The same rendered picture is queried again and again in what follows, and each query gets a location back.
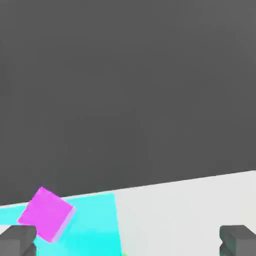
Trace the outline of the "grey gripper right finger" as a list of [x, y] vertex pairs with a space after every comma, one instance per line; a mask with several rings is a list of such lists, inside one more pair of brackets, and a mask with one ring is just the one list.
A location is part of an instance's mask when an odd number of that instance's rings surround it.
[[256, 256], [256, 234], [245, 225], [222, 225], [219, 256]]

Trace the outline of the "small magenta cube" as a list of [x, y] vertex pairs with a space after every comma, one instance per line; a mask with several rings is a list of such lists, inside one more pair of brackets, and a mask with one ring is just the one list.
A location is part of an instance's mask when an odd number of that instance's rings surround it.
[[48, 243], [56, 243], [75, 212], [76, 208], [73, 205], [40, 187], [28, 202], [17, 223], [35, 226], [39, 237]]

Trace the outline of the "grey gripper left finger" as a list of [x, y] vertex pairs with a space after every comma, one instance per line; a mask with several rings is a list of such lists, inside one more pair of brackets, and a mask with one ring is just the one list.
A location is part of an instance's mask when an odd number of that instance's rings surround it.
[[0, 256], [37, 256], [33, 225], [11, 225], [0, 234]]

